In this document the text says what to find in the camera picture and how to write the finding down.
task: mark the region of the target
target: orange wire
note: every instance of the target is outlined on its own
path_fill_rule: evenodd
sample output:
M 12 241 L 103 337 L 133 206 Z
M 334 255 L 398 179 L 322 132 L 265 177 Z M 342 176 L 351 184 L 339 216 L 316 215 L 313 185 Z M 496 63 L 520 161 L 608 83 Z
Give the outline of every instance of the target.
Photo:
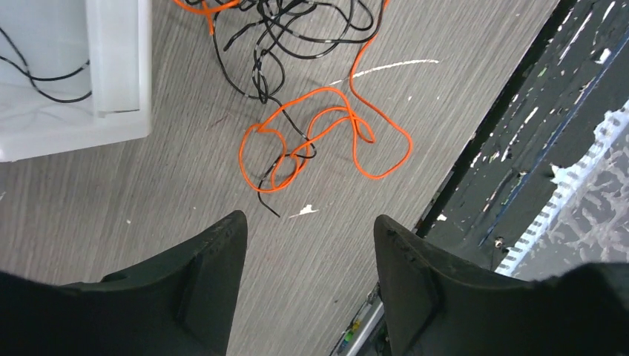
M 384 3 L 384 6 L 387 6 L 388 3 L 389 3 L 389 0 L 386 0 L 385 3 Z M 310 145 L 312 143 L 314 143 L 314 142 L 318 141 L 319 139 L 323 138 L 330 131 L 332 131 L 332 129 L 334 129 L 340 123 L 345 122 L 345 121 L 350 121 L 351 124 L 352 124 L 352 131 L 353 131 L 352 157 L 353 157 L 353 160 L 354 160 L 354 164 L 356 165 L 356 168 L 358 169 L 358 171 L 360 171 L 365 177 L 368 177 L 370 179 L 382 179 L 382 178 L 388 176 L 389 174 L 391 174 L 396 169 L 398 169 L 400 166 L 402 166 L 404 164 L 404 162 L 406 162 L 409 159 L 410 154 L 412 152 L 412 147 L 413 147 L 412 137 L 403 128 L 401 128 L 399 125 L 397 125 L 395 122 L 393 122 L 384 112 L 382 112 L 382 110 L 377 108 L 371 102 L 369 102 L 366 99 L 364 99 L 356 91 L 356 89 L 354 88 L 354 75 L 356 73 L 356 69 L 358 68 L 358 63 L 360 62 L 360 59 L 363 56 L 365 50 L 371 45 L 371 43 L 374 40 L 375 40 L 375 36 L 373 38 L 371 38 L 367 43 L 365 43 L 365 45 L 363 45 L 363 47 L 358 51 L 358 55 L 356 56 L 356 59 L 354 60 L 354 64 L 352 66 L 352 69 L 349 72 L 349 88 L 351 89 L 351 91 L 354 94 L 354 96 L 356 96 L 358 98 L 358 100 L 360 100 L 366 106 L 368 106 L 373 111 L 375 111 L 379 116 L 381 116 L 383 119 L 385 119 L 395 130 L 397 130 L 402 135 L 404 135 L 404 137 L 408 141 L 408 148 L 406 150 L 406 154 L 404 155 L 404 157 L 402 159 L 400 159 L 400 161 L 398 163 L 396 163 L 391 168 L 389 168 L 389 170 L 385 171 L 382 174 L 374 175 L 374 174 L 370 174 L 369 172 L 365 171 L 363 169 L 363 167 L 360 165 L 360 162 L 358 161 L 358 139 L 360 138 L 361 140 L 363 140 L 364 142 L 369 143 L 369 144 L 375 143 L 375 137 L 374 137 L 374 134 L 373 134 L 373 131 L 372 131 L 371 127 L 369 126 L 369 124 L 367 124 L 367 122 L 364 119 L 361 119 L 356 114 L 356 112 L 354 112 L 352 110 L 352 108 L 349 105 L 349 100 L 347 99 L 347 97 L 340 90 L 338 90 L 337 88 L 332 88 L 332 87 L 318 88 L 316 90 L 311 91 L 310 93 L 307 93 L 306 95 L 304 95 L 304 96 L 302 96 L 300 98 L 297 98 L 297 99 L 295 99 L 295 100 L 293 100 L 291 102 L 287 102 L 286 104 L 282 105 L 265 122 L 263 122 L 261 124 L 254 124 L 254 125 L 250 126 L 249 129 L 247 129 L 247 131 L 245 132 L 245 135 L 243 136 L 243 140 L 240 143 L 240 150 L 238 152 L 238 162 L 240 164 L 240 171 L 243 174 L 243 177 L 245 178 L 245 181 L 249 184 L 249 186 L 252 189 L 254 189 L 255 191 L 258 191 L 260 193 L 273 193 L 275 191 L 280 191 L 280 190 L 286 188 L 289 184 L 291 184 L 294 181 L 294 179 L 297 177 L 297 175 L 306 167 L 306 163 L 308 162 L 307 159 L 302 159 L 302 161 L 300 162 L 300 157 L 297 156 L 299 154 L 299 152 L 305 148 L 306 149 L 306 155 L 309 156 L 309 154 L 310 154 L 310 147 L 311 147 Z M 330 91 L 330 92 L 338 94 L 338 96 L 340 96 L 340 98 L 343 100 L 344 106 L 334 106 L 332 108 L 327 108 L 327 109 L 321 111 L 320 113 L 318 113 L 314 118 L 312 118 L 312 121 L 310 122 L 310 126 L 308 127 L 308 133 L 307 133 L 307 137 L 310 137 L 310 139 L 308 141 L 305 141 L 303 144 L 297 146 L 290 154 L 288 154 L 288 157 L 286 157 L 286 153 L 288 151 L 288 148 L 286 147 L 286 140 L 284 139 L 284 137 L 282 136 L 282 134 L 279 131 L 277 131 L 275 129 L 272 129 L 272 128 L 267 128 L 267 126 L 283 110 L 287 109 L 288 107 L 290 107 L 292 105 L 296 105 L 297 103 L 302 102 L 305 99 L 308 99 L 310 96 L 314 96 L 314 95 L 316 95 L 318 93 L 322 93 L 322 92 L 325 92 L 325 91 Z M 316 121 L 320 117 L 325 115 L 326 113 L 329 113 L 329 112 L 332 112 L 332 111 L 344 111 L 344 112 L 347 113 L 347 116 L 344 116 L 344 117 L 336 120 L 328 128 L 326 128 L 324 131 L 319 133 L 317 136 L 312 137 L 312 128 L 314 127 Z M 367 138 L 363 134 L 363 131 L 360 128 L 361 125 L 364 126 L 364 128 L 367 130 L 367 132 L 369 134 L 369 138 Z M 245 164 L 243 162 L 243 152 L 245 150 L 245 145 L 246 145 L 247 139 L 248 139 L 248 137 L 249 137 L 249 135 L 251 134 L 252 131 L 255 131 L 256 133 L 259 133 L 259 134 L 274 134 L 280 140 L 280 142 L 282 143 L 282 155 L 280 156 L 280 158 L 277 161 L 277 164 L 273 167 L 273 170 L 271 171 L 271 179 L 270 179 L 271 180 L 271 187 L 270 188 L 258 188 L 249 179 L 248 174 L 247 174 L 246 169 L 245 169 Z M 275 182 L 276 172 L 280 168 L 280 166 L 282 165 L 282 163 L 283 163 L 285 158 L 293 159 L 294 165 L 295 165 L 295 169 L 287 178 L 285 178 L 278 185 Z
M 204 15 L 208 20 L 208 26 L 210 27 L 210 34 L 214 35 L 214 21 L 212 20 L 212 16 L 215 13 L 219 13 L 223 10 L 227 10 L 231 7 L 236 7 L 240 3 L 240 0 L 232 0 L 230 2 L 226 2 L 220 6 L 216 7 L 208 7 L 205 3 L 205 0 L 201 1 L 202 9 L 195 9 L 194 7 L 183 3 L 181 0 L 173 0 L 175 4 L 179 5 L 183 10 L 186 10 L 191 13 L 196 13 L 198 15 Z

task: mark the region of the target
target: wood grain surface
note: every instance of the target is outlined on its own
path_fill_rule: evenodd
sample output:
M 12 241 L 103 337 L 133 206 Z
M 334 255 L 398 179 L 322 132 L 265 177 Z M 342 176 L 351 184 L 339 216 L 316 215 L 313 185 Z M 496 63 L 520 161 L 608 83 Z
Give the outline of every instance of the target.
M 276 108 L 225 83 L 202 16 L 155 1 L 153 133 L 0 165 L 0 268 L 49 283 L 96 281 L 241 209 L 250 238 L 229 354 L 327 355 L 376 281 L 374 219 L 388 214 L 408 227 L 417 222 L 555 3 L 392 2 L 359 71 L 418 59 L 439 63 L 373 71 L 356 85 L 409 131 L 413 155 L 391 176 L 371 181 L 352 163 L 351 130 L 338 128 L 289 188 L 266 197 L 282 214 L 278 219 L 258 204 L 237 163 L 245 129 Z M 221 16 L 217 31 L 225 43 L 246 16 Z M 303 26 L 325 36 L 335 31 L 331 21 L 321 16 Z M 253 40 L 251 34 L 237 42 L 224 57 L 244 85 Z M 357 50 L 339 47 L 307 62 L 281 55 L 287 82 L 278 99 L 343 79 Z M 277 68 L 267 76 L 277 79 Z M 347 90 L 347 83 L 337 87 Z M 305 128 L 314 113 L 337 103 L 323 95 L 290 114 Z M 406 143 L 367 108 L 356 108 L 378 140 L 358 154 L 366 170 L 380 173 L 404 155 Z M 276 128 L 291 135 L 283 120 Z M 251 174 L 262 174 L 279 151 L 271 137 L 252 138 Z M 289 218 L 308 204 L 318 212 Z

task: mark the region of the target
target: black wire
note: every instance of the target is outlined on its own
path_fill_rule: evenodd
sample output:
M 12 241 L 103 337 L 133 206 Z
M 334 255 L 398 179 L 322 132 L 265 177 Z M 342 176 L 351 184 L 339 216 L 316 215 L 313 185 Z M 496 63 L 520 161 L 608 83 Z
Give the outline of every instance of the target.
M 76 74 L 79 74 L 83 70 L 85 70 L 85 68 L 87 68 L 90 65 L 90 61 L 89 60 L 86 63 L 84 63 L 81 67 L 76 69 L 75 71 L 73 71 L 71 73 L 68 73 L 68 74 L 65 74 L 64 76 L 55 76 L 55 77 L 49 77 L 49 78 L 33 76 L 30 73 L 30 69 L 28 67 L 28 63 L 26 62 L 26 58 L 22 55 L 22 52 L 20 52 L 20 50 L 17 48 L 16 44 L 13 43 L 13 40 L 2 29 L 2 27 L 0 27 L 0 33 L 2 33 L 3 37 L 9 43 L 9 46 L 11 46 L 11 48 L 13 48 L 13 51 L 15 51 L 15 53 L 18 55 L 18 57 L 20 58 L 20 61 L 22 61 L 22 64 L 24 65 L 24 69 L 22 69 L 19 65 L 17 65 L 15 62 L 11 61 L 7 57 L 0 56 L 0 60 L 2 60 L 4 62 L 12 65 L 22 75 L 26 76 L 28 78 L 28 81 L 29 81 L 30 85 L 33 87 L 33 89 L 35 89 L 37 91 L 37 93 L 41 94 L 42 96 L 44 96 L 45 98 L 47 98 L 49 100 L 52 100 L 54 102 L 58 102 L 58 103 L 61 103 L 61 104 L 71 104 L 71 103 L 74 103 L 74 102 L 81 102 L 81 101 L 89 98 L 92 95 L 92 92 L 89 91 L 85 95 L 80 96 L 80 97 L 78 97 L 76 99 L 58 99 L 58 98 L 55 98 L 55 97 L 53 97 L 53 96 L 43 92 L 41 89 L 39 89 L 39 87 L 36 84 L 36 82 L 56 82 L 56 81 L 59 81 L 59 80 L 71 78 L 71 77 L 75 76 Z
M 204 1 L 204 0 L 185 0 L 186 4 L 191 5 L 191 6 L 201 4 L 201 1 Z M 220 1 L 220 0 L 215 0 L 215 1 L 218 4 L 225 4 L 225 2 Z M 242 88 L 238 87 L 234 83 L 234 81 L 231 79 L 231 77 L 229 76 L 225 68 L 225 64 L 223 63 L 221 50 L 219 49 L 220 46 L 218 45 L 216 30 L 215 30 L 212 38 L 214 42 L 214 51 L 217 54 L 217 61 L 220 66 L 220 70 L 223 72 L 223 75 L 225 79 L 227 80 L 227 83 L 229 83 L 230 86 L 232 86 L 233 89 L 236 90 L 236 92 L 242 94 L 244 97 L 249 98 L 249 99 L 259 100 L 264 105 L 267 102 L 269 102 L 269 100 L 271 100 L 272 102 L 275 102 L 279 107 L 282 107 L 283 106 L 282 102 L 279 99 L 275 98 L 275 95 L 281 90 L 281 88 L 284 86 L 284 83 L 286 82 L 286 70 L 284 68 L 283 63 L 280 61 L 277 55 L 273 53 L 273 49 L 277 47 L 277 48 L 280 48 L 284 53 L 294 58 L 309 60 L 309 59 L 318 59 L 318 58 L 321 58 L 323 56 L 330 54 L 340 44 L 365 43 L 369 41 L 370 39 L 372 39 L 380 30 L 384 3 L 385 3 L 385 0 L 382 0 L 380 12 L 378 14 L 378 20 L 375 21 L 373 13 L 363 3 L 362 0 L 349 0 L 349 14 L 345 14 L 343 10 L 337 5 L 324 2 L 324 1 L 291 0 L 287 4 L 284 4 L 284 0 L 274 0 L 274 6 L 276 7 L 276 10 L 273 11 L 271 8 L 271 0 L 241 0 L 238 8 L 241 11 L 248 11 L 248 10 L 254 9 L 260 16 L 260 19 L 255 22 L 245 24 L 236 33 L 234 33 L 223 46 L 223 52 L 227 52 L 231 48 L 231 46 L 244 33 L 246 33 L 247 31 L 255 27 L 263 25 L 263 32 L 258 38 L 258 40 L 256 41 L 255 47 L 253 49 L 254 64 L 253 64 L 253 68 L 251 69 L 251 81 L 257 93 L 250 94 L 250 93 L 245 92 Z M 307 4 L 309 6 L 306 7 L 305 9 L 297 10 L 297 7 L 302 4 Z M 290 29 L 291 25 L 294 24 L 298 19 L 303 19 L 304 16 L 310 16 L 311 14 L 314 14 L 317 9 L 324 8 L 324 7 L 332 8 L 337 14 L 340 15 L 340 17 L 345 22 L 343 29 L 337 38 L 316 39 L 309 36 L 304 36 L 303 34 L 297 33 Z M 357 8 L 361 8 L 367 14 L 369 18 L 369 22 L 367 25 L 359 26 L 353 23 Z M 219 13 L 214 14 L 215 24 L 217 23 L 218 16 L 219 16 Z M 368 32 L 374 27 L 374 25 L 375 25 L 375 29 L 366 38 L 346 39 L 349 29 L 353 29 L 358 32 Z M 305 42 L 318 43 L 318 44 L 323 43 L 323 44 L 328 44 L 329 46 L 327 46 L 327 48 L 325 48 L 320 53 L 317 53 L 314 55 L 295 53 L 293 50 L 288 49 L 281 42 L 285 33 L 288 33 L 291 36 L 297 37 Z M 263 43 L 265 43 L 266 42 L 265 40 L 267 39 L 270 40 L 270 45 L 264 47 Z M 274 88 L 270 87 L 269 81 L 264 76 L 263 68 L 264 68 L 265 59 L 267 58 L 270 58 L 272 62 L 275 63 L 276 66 L 278 66 L 280 69 L 280 74 L 281 74 L 280 82 Z M 285 110 L 282 110 L 282 114 L 288 120 L 289 124 L 293 127 L 293 129 L 298 134 L 300 134 L 300 136 L 302 136 L 302 138 L 305 141 L 309 141 L 309 138 L 304 134 L 304 132 L 302 132 L 299 129 L 299 127 L 294 123 L 292 118 L 289 116 L 289 114 Z M 317 155 L 317 149 L 312 143 L 310 146 L 312 147 L 312 150 L 313 150 L 312 155 L 306 156 L 306 155 L 298 154 L 297 157 L 300 157 L 301 159 L 314 158 Z M 262 185 L 264 184 L 266 179 L 269 177 L 269 174 L 273 171 L 273 169 L 279 162 L 280 158 L 281 156 L 279 156 L 271 164 L 269 169 L 266 170 L 266 172 L 260 179 L 258 188 L 262 188 Z M 258 197 L 258 200 L 260 201 L 260 204 L 262 204 L 265 208 L 270 210 L 270 212 L 273 213 L 275 216 L 280 217 L 280 215 L 273 208 L 271 208 L 266 203 L 264 203 L 260 192 L 257 192 L 257 197 Z

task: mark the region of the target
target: wire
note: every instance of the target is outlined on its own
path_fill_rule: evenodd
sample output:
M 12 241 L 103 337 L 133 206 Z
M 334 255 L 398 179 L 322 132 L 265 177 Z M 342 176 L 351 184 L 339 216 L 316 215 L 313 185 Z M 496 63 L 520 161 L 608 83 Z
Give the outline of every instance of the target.
M 350 0 L 349 1 L 349 14 L 345 14 L 337 5 L 335 4 L 331 4 L 328 2 L 323 2 L 323 1 L 307 1 L 307 0 L 292 0 L 290 1 L 288 4 L 284 4 L 283 0 L 275 0 L 274 1 L 274 7 L 275 10 L 272 10 L 271 8 L 271 1 L 269 0 L 242 0 L 240 2 L 238 1 L 229 1 L 226 3 L 222 3 L 219 0 L 216 0 L 217 3 L 219 4 L 219 6 L 217 7 L 208 7 L 207 4 L 205 3 L 205 1 L 203 0 L 196 0 L 196 1 L 191 1 L 191 0 L 185 0 L 185 4 L 181 2 L 181 0 L 173 0 L 175 3 L 177 3 L 180 7 L 182 7 L 184 10 L 190 11 L 192 13 L 196 13 L 196 14 L 201 14 L 204 15 L 207 19 L 208 19 L 208 24 L 210 26 L 210 34 L 212 35 L 213 38 L 213 43 L 214 43 L 214 49 L 215 52 L 217 54 L 217 61 L 219 63 L 220 69 L 223 72 L 223 75 L 225 76 L 225 79 L 227 80 L 227 82 L 240 94 L 244 95 L 245 97 L 249 98 L 249 99 L 257 99 L 259 100 L 262 104 L 266 104 L 269 100 L 275 102 L 279 108 L 262 124 L 254 124 L 251 127 L 248 128 L 248 130 L 245 132 L 244 136 L 243 136 L 243 140 L 241 142 L 240 145 L 240 150 L 239 150 L 239 166 L 240 166 L 240 170 L 241 173 L 243 174 L 243 177 L 245 179 L 245 181 L 249 184 L 249 186 L 251 188 L 253 188 L 256 192 L 257 192 L 257 196 L 258 196 L 258 200 L 260 201 L 260 203 L 265 206 L 268 210 L 270 210 L 270 212 L 272 212 L 273 214 L 275 214 L 277 217 L 280 217 L 280 215 L 273 210 L 271 207 L 269 207 L 267 204 L 264 203 L 261 194 L 262 193 L 272 193 L 272 192 L 276 192 L 276 191 L 280 191 L 286 187 L 288 187 L 288 185 L 290 185 L 290 183 L 292 183 L 294 181 L 294 179 L 297 177 L 297 175 L 303 171 L 303 169 L 306 167 L 306 164 L 308 162 L 308 160 L 314 158 L 317 154 L 317 150 L 315 148 L 314 143 L 316 141 L 318 141 L 319 139 L 323 138 L 325 135 L 327 135 L 329 132 L 331 132 L 337 125 L 347 121 L 351 124 L 352 126 L 352 130 L 353 130 L 353 143 L 352 143 L 352 156 L 353 156 L 353 160 L 354 163 L 357 167 L 357 169 L 366 177 L 370 178 L 370 179 L 381 179 L 386 177 L 387 175 L 391 174 L 394 170 L 396 170 L 397 168 L 399 168 L 406 160 L 408 160 L 410 153 L 412 152 L 412 138 L 410 137 L 410 135 L 404 131 L 402 128 L 400 128 L 397 124 L 395 124 L 385 113 L 383 113 L 380 109 L 376 108 L 373 104 L 371 104 L 370 102 L 368 102 L 366 99 L 364 99 L 362 96 L 360 96 L 358 94 L 358 92 L 355 90 L 354 88 L 354 81 L 353 81 L 353 76 L 355 74 L 355 71 L 358 67 L 358 63 L 360 61 L 360 58 L 362 57 L 365 49 L 368 48 L 368 46 L 371 45 L 372 41 L 375 39 L 376 35 L 378 34 L 378 31 L 381 28 L 381 22 L 382 22 L 382 18 L 383 18 L 383 12 L 384 9 L 386 8 L 386 6 L 389 3 L 389 0 L 382 0 L 381 2 L 381 6 L 380 6 L 380 11 L 378 13 L 378 20 L 375 21 L 374 20 L 374 16 L 371 13 L 370 9 L 361 1 L 361 0 Z M 202 9 L 197 9 L 194 8 L 192 6 L 194 5 L 198 5 L 200 4 Z M 306 9 L 301 10 L 301 11 L 297 11 L 296 8 L 298 5 L 301 4 L 307 4 L 309 5 Z M 298 33 L 296 31 L 293 31 L 290 26 L 297 21 L 298 19 L 303 18 L 304 16 L 309 16 L 310 14 L 313 14 L 316 9 L 318 9 L 319 7 L 328 7 L 333 9 L 336 13 L 338 13 L 340 15 L 340 17 L 345 21 L 345 25 L 343 26 L 342 31 L 340 32 L 340 35 L 337 38 L 332 38 L 332 39 L 318 39 L 318 38 L 313 38 L 310 36 L 305 36 L 302 33 Z M 219 17 L 219 13 L 227 10 L 228 8 L 239 8 L 241 11 L 247 11 L 250 9 L 255 9 L 259 16 L 260 19 L 255 21 L 255 22 L 251 22 L 248 23 L 246 25 L 244 25 L 242 28 L 240 28 L 234 35 L 232 35 L 229 40 L 226 42 L 225 46 L 223 47 L 223 52 L 228 51 L 231 46 L 247 31 L 249 31 L 250 29 L 263 25 L 264 26 L 264 31 L 263 33 L 260 35 L 260 37 L 258 38 L 258 40 L 256 41 L 254 50 L 253 50 L 253 57 L 254 57 L 254 65 L 253 68 L 251 69 L 251 81 L 253 82 L 253 85 L 255 87 L 256 90 L 256 94 L 253 93 L 247 93 L 245 90 L 243 90 L 242 88 L 239 88 L 234 81 L 231 79 L 231 77 L 229 76 L 222 56 L 221 56 L 221 50 L 219 49 L 219 45 L 218 45 L 218 41 L 217 41 L 217 36 L 216 36 L 216 31 L 215 31 L 215 24 L 217 23 L 218 17 Z M 361 8 L 368 16 L 369 18 L 369 23 L 367 25 L 364 26 L 359 26 L 355 23 L 353 23 L 353 19 L 355 17 L 355 13 L 356 13 L 356 9 L 357 8 Z M 363 39 L 346 39 L 346 35 L 349 32 L 349 29 L 354 29 L 356 31 L 359 32 L 367 32 L 370 31 L 373 27 L 375 26 L 375 29 L 365 38 Z M 318 43 L 318 44 L 328 44 L 329 46 L 327 46 L 327 48 L 325 50 L 323 50 L 322 52 L 312 55 L 312 54 L 300 54 L 300 53 L 295 53 L 293 50 L 289 50 L 286 46 L 284 46 L 281 42 L 282 37 L 288 33 L 290 36 L 294 36 L 297 37 L 305 42 L 311 42 L 311 43 Z M 262 43 L 264 43 L 265 39 L 270 39 L 271 40 L 271 44 L 268 47 L 263 47 Z M 368 106 L 369 108 L 371 108 L 373 111 L 375 111 L 379 116 L 381 116 L 383 119 L 385 119 L 395 130 L 399 131 L 401 134 L 403 134 L 409 145 L 408 145 L 408 149 L 406 151 L 406 154 L 404 155 L 404 157 L 397 163 L 395 164 L 393 167 L 391 167 L 389 170 L 385 171 L 382 174 L 379 175 L 374 175 L 374 174 L 370 174 L 368 172 L 366 172 L 362 166 L 360 165 L 360 162 L 358 161 L 358 139 L 372 144 L 375 143 L 375 137 L 373 134 L 372 129 L 369 127 L 369 125 L 367 124 L 367 122 L 364 119 L 361 119 L 350 107 L 349 104 L 349 100 L 347 99 L 347 97 L 338 89 L 336 88 L 331 88 L 331 87 L 324 87 L 324 88 L 319 88 L 317 90 L 313 90 L 310 93 L 307 93 L 306 95 L 295 99 L 291 102 L 288 102 L 286 104 L 282 104 L 282 102 L 278 99 L 276 99 L 274 97 L 274 95 L 276 95 L 280 89 L 282 88 L 282 86 L 284 85 L 284 83 L 286 82 L 286 70 L 282 64 L 282 62 L 279 60 L 279 58 L 277 57 L 277 55 L 275 55 L 273 53 L 273 49 L 275 47 L 280 48 L 284 53 L 289 54 L 292 57 L 298 58 L 298 59 L 318 59 L 321 58 L 329 53 L 331 53 L 338 45 L 340 44 L 354 44 L 354 43 L 360 43 L 363 44 L 362 48 L 360 49 L 360 51 L 358 52 L 354 64 L 352 66 L 352 69 L 350 71 L 350 75 L 349 75 L 349 86 L 350 89 L 352 91 L 352 93 L 362 102 L 364 103 L 366 106 Z M 280 73 L 281 73 L 281 77 L 280 77 L 280 81 L 279 84 L 277 84 L 277 86 L 274 86 L 273 88 L 270 88 L 269 85 L 269 81 L 267 80 L 267 78 L 264 76 L 264 72 L 263 72 L 263 67 L 264 67 L 264 63 L 265 63 L 265 59 L 269 58 L 276 64 L 276 66 L 279 67 L 280 69 Z M 288 115 L 288 113 L 286 112 L 286 109 L 292 105 L 296 105 L 299 102 L 302 102 L 305 99 L 308 99 L 310 96 L 314 96 L 317 95 L 319 93 L 323 93 L 323 92 L 332 92 L 337 94 L 342 100 L 344 105 L 342 106 L 334 106 L 331 108 L 327 108 L 324 111 L 321 111 L 319 114 L 317 114 L 310 122 L 310 126 L 307 130 L 307 133 L 304 134 L 304 132 L 302 132 L 294 123 L 294 121 L 292 120 L 292 118 Z M 335 111 L 340 111 L 340 112 L 344 112 L 346 114 L 345 117 L 342 117 L 341 119 L 333 122 L 326 130 L 322 131 L 321 133 L 319 133 L 318 135 L 312 137 L 312 131 L 313 131 L 313 127 L 316 123 L 316 121 L 321 118 L 322 116 L 331 113 L 331 112 L 335 112 Z M 280 114 L 282 113 L 285 118 L 289 121 L 290 125 L 293 127 L 294 130 L 296 130 L 303 138 L 303 143 L 301 145 L 299 145 L 298 147 L 296 147 L 293 151 L 291 151 L 290 153 L 288 152 L 288 147 L 286 144 L 286 140 L 284 139 L 284 137 L 282 136 L 282 134 L 275 130 L 275 129 L 271 129 L 268 128 L 268 125 L 271 124 L 271 122 Z M 367 131 L 368 136 L 366 136 L 363 132 L 363 129 Z M 248 174 L 246 172 L 246 168 L 243 162 L 243 152 L 246 146 L 246 141 L 249 137 L 250 134 L 252 133 L 271 133 L 271 134 L 275 134 L 275 136 L 280 140 L 281 144 L 282 144 L 282 153 L 276 158 L 276 160 L 271 164 L 271 166 L 267 169 L 267 171 L 264 173 L 264 175 L 262 176 L 262 178 L 260 179 L 260 181 L 258 182 L 257 185 L 255 185 L 248 177 Z M 293 172 L 286 177 L 282 182 L 280 182 L 279 184 L 276 183 L 277 180 L 277 169 L 279 169 L 279 167 L 282 165 L 282 163 L 284 162 L 285 159 L 292 159 L 294 161 L 294 170 Z M 269 178 L 270 180 L 270 188 L 262 188 L 263 183 Z
M 30 85 L 33 87 L 33 89 L 35 89 L 39 94 L 43 95 L 45 98 L 52 100 L 54 102 L 58 102 L 61 104 L 71 104 L 74 102 L 81 102 L 87 98 L 89 98 L 92 95 L 91 91 L 88 91 L 86 94 L 84 94 L 83 96 L 80 96 L 78 98 L 75 99 L 59 99 L 59 98 L 55 98 L 54 96 L 51 96 L 47 93 L 45 93 L 44 91 L 42 91 L 41 89 L 39 89 L 39 87 L 37 86 L 36 82 L 57 82 L 59 80 L 63 80 L 63 79 L 68 79 L 71 78 L 79 73 L 81 73 L 83 70 L 85 70 L 89 65 L 90 65 L 90 61 L 88 60 L 86 63 L 84 63 L 81 67 L 77 68 L 75 71 L 70 72 L 68 74 L 65 74 L 64 76 L 54 76 L 54 77 L 38 77 L 38 76 L 33 76 L 30 73 L 30 69 L 28 67 L 28 63 L 26 62 L 26 58 L 22 55 L 22 52 L 20 52 L 20 50 L 17 48 L 16 44 L 13 42 L 13 40 L 9 37 L 9 35 L 2 29 L 2 27 L 0 27 L 0 33 L 2 33 L 3 37 L 7 40 L 7 42 L 9 43 L 9 46 L 11 46 L 11 48 L 13 48 L 13 51 L 15 51 L 15 53 L 17 54 L 17 56 L 20 58 L 20 61 L 22 61 L 22 64 L 24 65 L 24 69 L 22 69 L 19 65 L 17 65 L 15 62 L 11 61 L 10 59 L 8 59 L 7 57 L 4 56 L 0 56 L 0 60 L 12 65 L 15 69 L 17 69 L 23 76 L 26 76 L 28 78 L 28 81 L 30 83 Z

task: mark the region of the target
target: black surface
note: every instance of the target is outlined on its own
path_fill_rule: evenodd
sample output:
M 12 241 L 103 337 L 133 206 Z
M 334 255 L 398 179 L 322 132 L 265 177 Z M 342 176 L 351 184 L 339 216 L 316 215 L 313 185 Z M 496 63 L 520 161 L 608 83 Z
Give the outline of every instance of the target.
M 389 217 L 375 255 L 392 354 L 629 352 L 629 265 L 590 264 L 530 283 L 445 252 Z
M 101 283 L 0 274 L 0 355 L 224 355 L 247 245 L 235 211 Z
M 419 236 L 479 266 L 497 266 L 504 251 L 493 241 L 513 245 L 556 188 L 550 163 L 577 162 L 602 114 L 629 97 L 629 62 L 612 55 L 595 63 L 604 49 L 619 50 L 629 28 L 629 7 L 612 2 L 560 3 L 419 222 Z M 447 220 L 437 221 L 440 214 Z

